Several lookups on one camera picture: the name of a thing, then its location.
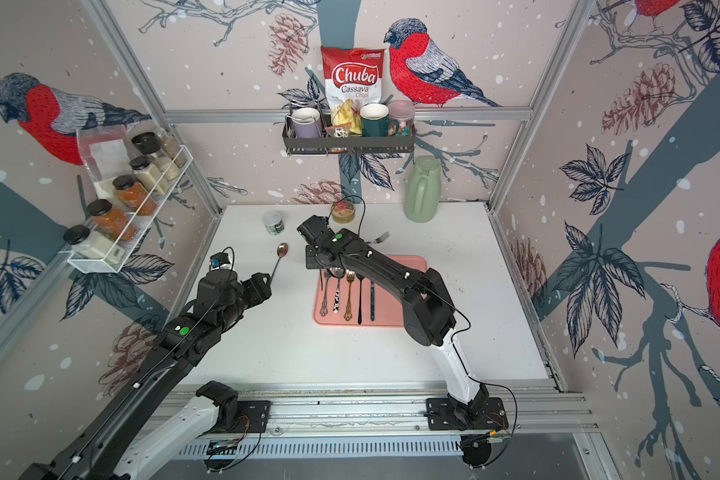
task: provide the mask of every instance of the pine cone illustration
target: pine cone illustration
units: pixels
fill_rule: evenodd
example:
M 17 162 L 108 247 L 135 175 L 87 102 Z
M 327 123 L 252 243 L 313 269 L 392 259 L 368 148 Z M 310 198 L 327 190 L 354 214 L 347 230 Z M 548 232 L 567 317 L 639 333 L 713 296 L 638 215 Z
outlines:
M 118 335 L 112 343 L 112 356 L 108 363 L 110 370 L 99 378 L 99 385 L 104 385 L 104 395 L 113 396 L 134 375 L 152 349 L 155 338 L 152 332 L 138 323 L 128 325 Z
M 304 25 L 293 15 L 281 13 L 275 16 L 269 25 L 269 70 L 282 77 L 286 71 L 294 72 L 297 64 L 307 53 L 307 31 Z
M 632 81 L 632 88 L 616 97 L 610 111 L 603 112 L 603 132 L 613 129 L 616 135 L 632 128 L 652 125 L 675 95 L 675 71 L 658 63 Z
M 547 268 L 544 266 L 544 259 L 530 245 L 530 238 L 525 242 L 515 239 L 514 245 L 510 245 L 514 261 L 520 269 L 520 276 L 525 281 L 525 288 L 533 301 L 541 302 L 544 299 L 544 284 L 547 283 Z
M 320 180 L 309 186 L 302 184 L 297 194 L 298 198 L 291 198 L 291 202 L 301 205 L 333 204 L 343 197 L 342 186 L 330 180 Z

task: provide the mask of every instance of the green mug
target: green mug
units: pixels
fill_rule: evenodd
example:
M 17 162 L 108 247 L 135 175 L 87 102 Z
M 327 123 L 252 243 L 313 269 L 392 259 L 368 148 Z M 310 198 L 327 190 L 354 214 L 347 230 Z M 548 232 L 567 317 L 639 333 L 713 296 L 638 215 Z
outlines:
M 363 137 L 391 137 L 400 131 L 400 122 L 389 117 L 389 108 L 383 104 L 367 104 L 360 109 Z M 394 132 L 389 133 L 389 124 Z

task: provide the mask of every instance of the white snow dot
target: white snow dot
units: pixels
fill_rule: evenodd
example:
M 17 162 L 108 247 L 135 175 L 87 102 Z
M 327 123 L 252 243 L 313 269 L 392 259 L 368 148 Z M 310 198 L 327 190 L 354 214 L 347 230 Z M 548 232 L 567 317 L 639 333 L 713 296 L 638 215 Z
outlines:
M 27 383 L 24 384 L 24 390 L 37 390 L 43 385 L 43 382 L 45 382 L 45 375 L 36 375 L 27 380 Z

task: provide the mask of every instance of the bird head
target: bird head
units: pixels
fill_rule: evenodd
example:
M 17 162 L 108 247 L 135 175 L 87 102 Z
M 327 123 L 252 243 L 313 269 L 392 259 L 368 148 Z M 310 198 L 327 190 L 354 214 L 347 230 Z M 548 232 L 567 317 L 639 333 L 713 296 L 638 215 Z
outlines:
M 28 122 L 27 94 L 42 85 L 39 80 L 25 73 L 12 73 L 0 80 L 0 116 L 5 123 L 11 120 Z
M 405 39 L 414 33 L 427 33 L 427 26 L 417 18 L 403 18 L 389 27 L 387 34 L 384 35 L 384 43 L 400 48 Z

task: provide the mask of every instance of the black jar lid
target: black jar lid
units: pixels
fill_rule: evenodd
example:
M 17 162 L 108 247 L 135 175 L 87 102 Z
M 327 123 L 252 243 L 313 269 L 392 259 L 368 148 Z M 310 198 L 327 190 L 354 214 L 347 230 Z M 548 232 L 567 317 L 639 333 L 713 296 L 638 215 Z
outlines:
M 154 154 L 160 151 L 160 140 L 154 132 L 147 131 L 133 137 L 130 142 L 134 144 L 144 155 Z
M 100 216 L 112 210 L 112 204 L 109 200 L 98 199 L 88 204 L 88 213 L 93 216 Z
M 64 232 L 64 241 L 69 245 L 77 245 L 90 235 L 90 228 L 85 225 L 75 225 Z
M 130 175 L 121 175 L 112 180 L 112 185 L 118 190 L 128 190 L 134 186 L 136 181 Z
M 129 165 L 134 170 L 143 170 L 150 166 L 150 159 L 142 155 L 141 157 L 136 157 L 135 159 L 131 160 L 129 162 Z

